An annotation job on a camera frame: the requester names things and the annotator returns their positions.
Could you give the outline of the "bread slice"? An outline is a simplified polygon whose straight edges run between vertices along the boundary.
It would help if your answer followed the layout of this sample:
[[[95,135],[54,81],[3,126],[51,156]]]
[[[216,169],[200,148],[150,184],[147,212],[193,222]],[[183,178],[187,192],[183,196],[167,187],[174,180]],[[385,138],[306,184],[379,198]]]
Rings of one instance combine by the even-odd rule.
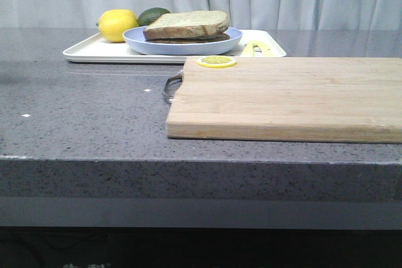
[[[160,38],[154,40],[146,40],[148,43],[165,43],[165,44],[194,44],[194,43],[211,43],[229,40],[230,36],[226,33],[220,33],[216,36],[203,36],[192,38]]]
[[[225,11],[166,13],[143,30],[146,40],[175,38],[213,38],[230,25]]]

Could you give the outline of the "light blue plate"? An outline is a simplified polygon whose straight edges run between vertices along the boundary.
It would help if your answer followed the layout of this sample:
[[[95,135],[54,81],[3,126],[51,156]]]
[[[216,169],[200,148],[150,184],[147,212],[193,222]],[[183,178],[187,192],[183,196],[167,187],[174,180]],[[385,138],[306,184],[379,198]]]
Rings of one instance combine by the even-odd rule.
[[[233,49],[242,38],[242,32],[229,27],[224,33],[228,40],[206,43],[153,43],[145,40],[143,31],[145,26],[129,29],[122,35],[124,41],[134,51],[144,55],[220,55]]]

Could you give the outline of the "white rectangular tray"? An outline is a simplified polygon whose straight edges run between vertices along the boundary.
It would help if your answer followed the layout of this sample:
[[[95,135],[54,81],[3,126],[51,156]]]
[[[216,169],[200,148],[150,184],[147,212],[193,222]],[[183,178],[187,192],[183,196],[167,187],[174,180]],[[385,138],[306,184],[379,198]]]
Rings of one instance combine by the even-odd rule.
[[[244,29],[239,43],[226,56],[240,56],[249,41],[262,41],[270,46],[274,57],[286,56],[286,51],[266,31]],[[137,64],[181,64],[186,56],[144,55],[131,49],[127,43],[111,43],[97,33],[63,51],[64,57],[79,63],[137,63]]]

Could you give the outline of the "lemon slice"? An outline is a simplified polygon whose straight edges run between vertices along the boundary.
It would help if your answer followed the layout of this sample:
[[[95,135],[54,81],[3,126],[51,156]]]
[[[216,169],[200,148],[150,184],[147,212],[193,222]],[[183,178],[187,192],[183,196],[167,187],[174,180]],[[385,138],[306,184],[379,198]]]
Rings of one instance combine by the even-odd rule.
[[[231,56],[210,55],[199,58],[197,64],[207,68],[227,68],[234,66],[236,60]]]

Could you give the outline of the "yellow french fries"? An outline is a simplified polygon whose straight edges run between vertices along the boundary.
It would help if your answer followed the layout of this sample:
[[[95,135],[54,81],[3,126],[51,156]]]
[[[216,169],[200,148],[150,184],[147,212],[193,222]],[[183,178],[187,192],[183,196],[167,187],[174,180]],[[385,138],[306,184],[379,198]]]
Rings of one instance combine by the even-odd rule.
[[[274,57],[271,47],[262,41],[249,41],[245,44],[241,56],[244,57]]]

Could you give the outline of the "green lime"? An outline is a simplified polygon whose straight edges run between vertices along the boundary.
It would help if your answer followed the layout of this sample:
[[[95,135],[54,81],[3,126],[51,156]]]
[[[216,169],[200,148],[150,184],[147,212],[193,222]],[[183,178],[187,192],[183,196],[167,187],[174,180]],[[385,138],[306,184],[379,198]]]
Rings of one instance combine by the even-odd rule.
[[[170,11],[166,8],[149,8],[138,16],[138,24],[139,26],[148,26],[156,21],[160,16],[168,13],[170,13]]]

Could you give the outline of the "wooden cutting board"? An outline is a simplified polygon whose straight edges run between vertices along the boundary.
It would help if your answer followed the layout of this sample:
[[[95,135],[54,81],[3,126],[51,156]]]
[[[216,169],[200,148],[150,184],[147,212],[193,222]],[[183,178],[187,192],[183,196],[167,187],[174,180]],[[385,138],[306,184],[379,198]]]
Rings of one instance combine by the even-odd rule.
[[[169,137],[401,142],[401,59],[190,57],[166,120]]]

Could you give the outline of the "yellow lemon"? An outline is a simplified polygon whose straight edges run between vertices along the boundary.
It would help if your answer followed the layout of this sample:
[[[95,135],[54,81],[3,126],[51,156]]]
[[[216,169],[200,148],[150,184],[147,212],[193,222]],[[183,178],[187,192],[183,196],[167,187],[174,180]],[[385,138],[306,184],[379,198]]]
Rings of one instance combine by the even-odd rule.
[[[110,42],[124,42],[123,33],[139,26],[137,16],[129,9],[105,11],[96,22],[100,34]]]

